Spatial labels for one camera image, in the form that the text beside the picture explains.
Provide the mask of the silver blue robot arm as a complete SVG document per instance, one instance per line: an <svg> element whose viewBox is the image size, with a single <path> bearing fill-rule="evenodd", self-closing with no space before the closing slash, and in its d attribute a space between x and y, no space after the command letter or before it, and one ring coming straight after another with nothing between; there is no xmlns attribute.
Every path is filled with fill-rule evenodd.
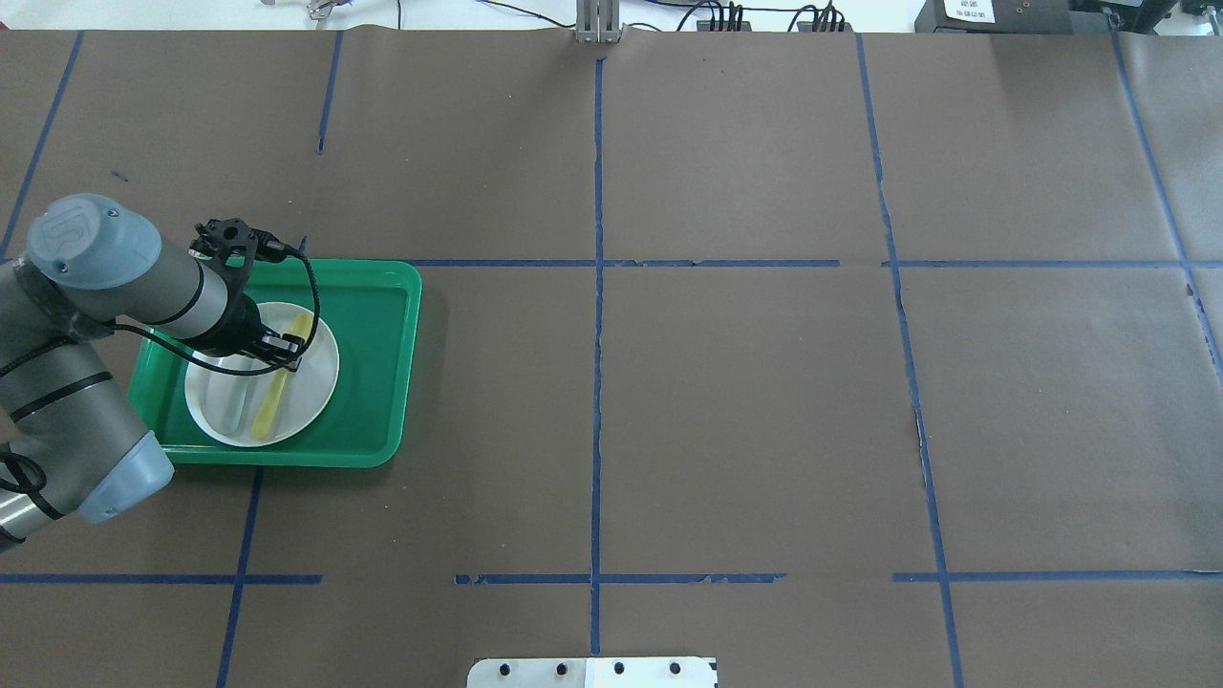
<svg viewBox="0 0 1223 688"><path fill-rule="evenodd" d="M149 499L175 467L113 371L98 340L136 332L188 364L220 357L294 371L313 332L267 326L246 287L256 262L306 253L241 219L198 224L188 248L100 193L53 200L24 251L2 265L2 550L57 519L97 524Z"/></svg>

